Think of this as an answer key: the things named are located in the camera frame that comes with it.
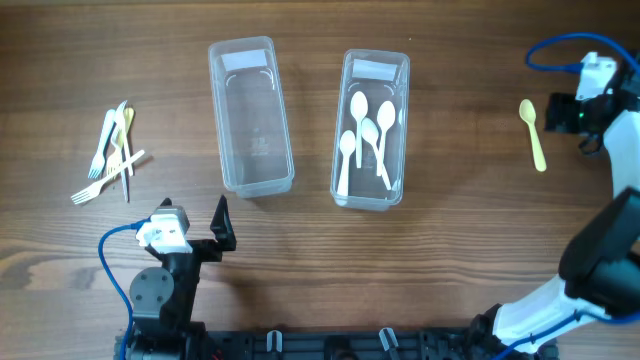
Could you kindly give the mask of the yellow plastic spoon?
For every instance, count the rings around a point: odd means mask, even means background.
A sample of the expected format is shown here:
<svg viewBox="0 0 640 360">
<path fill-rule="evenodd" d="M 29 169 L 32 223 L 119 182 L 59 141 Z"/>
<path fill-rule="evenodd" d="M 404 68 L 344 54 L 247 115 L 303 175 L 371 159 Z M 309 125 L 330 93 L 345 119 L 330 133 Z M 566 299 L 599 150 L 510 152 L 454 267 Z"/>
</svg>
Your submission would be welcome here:
<svg viewBox="0 0 640 360">
<path fill-rule="evenodd" d="M 545 172 L 547 169 L 546 159 L 535 126 L 536 111 L 529 99 L 521 101 L 519 116 L 528 126 L 535 169 L 538 172 Z"/>
</svg>

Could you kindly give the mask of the white plastic spoon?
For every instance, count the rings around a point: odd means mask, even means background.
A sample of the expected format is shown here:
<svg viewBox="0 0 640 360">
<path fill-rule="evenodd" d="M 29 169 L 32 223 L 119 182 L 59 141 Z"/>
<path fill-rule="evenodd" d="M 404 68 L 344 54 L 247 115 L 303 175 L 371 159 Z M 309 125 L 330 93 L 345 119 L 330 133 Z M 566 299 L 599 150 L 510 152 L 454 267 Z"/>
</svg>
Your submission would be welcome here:
<svg viewBox="0 0 640 360">
<path fill-rule="evenodd" d="M 374 155 L 376 158 L 376 166 L 378 169 L 378 163 L 380 159 L 380 153 L 379 153 L 379 147 L 378 147 L 379 130 L 377 126 L 374 124 L 374 122 L 368 117 L 365 117 L 362 120 L 362 137 L 368 144 L 371 145 L 374 151 Z M 384 163 L 382 165 L 382 175 L 380 177 L 382 178 L 386 189 L 390 191 L 391 183 L 390 183 L 388 173 Z"/>
<path fill-rule="evenodd" d="M 350 102 L 350 113 L 356 122 L 356 167 L 362 167 L 362 121 L 368 113 L 368 100 L 362 91 L 356 91 Z"/>
<path fill-rule="evenodd" d="M 339 150 L 342 155 L 341 170 L 337 186 L 337 194 L 348 195 L 350 158 L 356 147 L 355 135 L 351 130 L 345 131 L 340 138 Z"/>
<path fill-rule="evenodd" d="M 381 131 L 380 135 L 380 143 L 379 143 L 379 153 L 380 159 L 378 163 L 377 174 L 379 176 L 382 175 L 382 165 L 384 163 L 384 154 L 386 147 L 386 134 L 388 130 L 393 126 L 396 119 L 396 111 L 394 104 L 387 100 L 383 102 L 377 113 L 377 123 Z"/>
</svg>

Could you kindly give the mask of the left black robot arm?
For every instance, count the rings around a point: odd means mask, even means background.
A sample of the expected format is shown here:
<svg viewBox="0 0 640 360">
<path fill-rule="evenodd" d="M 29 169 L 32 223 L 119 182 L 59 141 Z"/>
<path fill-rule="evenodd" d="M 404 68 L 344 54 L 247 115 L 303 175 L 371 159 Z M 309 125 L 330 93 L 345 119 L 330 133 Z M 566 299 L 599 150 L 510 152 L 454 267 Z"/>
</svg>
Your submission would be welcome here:
<svg viewBox="0 0 640 360">
<path fill-rule="evenodd" d="M 213 237 L 189 240 L 183 207 L 163 200 L 136 224 L 139 245 L 160 265 L 139 272 L 129 287 L 131 326 L 114 346 L 116 359 L 220 359 L 205 324 L 191 319 L 201 265 L 220 262 L 236 249 L 227 199 L 222 196 L 210 223 Z"/>
</svg>

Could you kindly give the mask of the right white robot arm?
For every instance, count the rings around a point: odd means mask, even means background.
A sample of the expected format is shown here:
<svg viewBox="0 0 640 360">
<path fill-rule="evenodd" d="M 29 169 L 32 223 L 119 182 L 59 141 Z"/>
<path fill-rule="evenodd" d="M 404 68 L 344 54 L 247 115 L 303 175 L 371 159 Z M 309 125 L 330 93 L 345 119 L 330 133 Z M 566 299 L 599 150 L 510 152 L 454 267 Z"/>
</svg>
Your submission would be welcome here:
<svg viewBox="0 0 640 360">
<path fill-rule="evenodd" d="M 568 244 L 557 274 L 524 298 L 498 304 L 465 331 L 469 356 L 533 356 L 555 338 L 592 322 L 623 325 L 639 318 L 639 54 L 624 65 L 589 52 L 573 71 L 574 94 L 554 93 L 545 128 L 579 134 L 608 153 L 613 201 Z"/>
</svg>

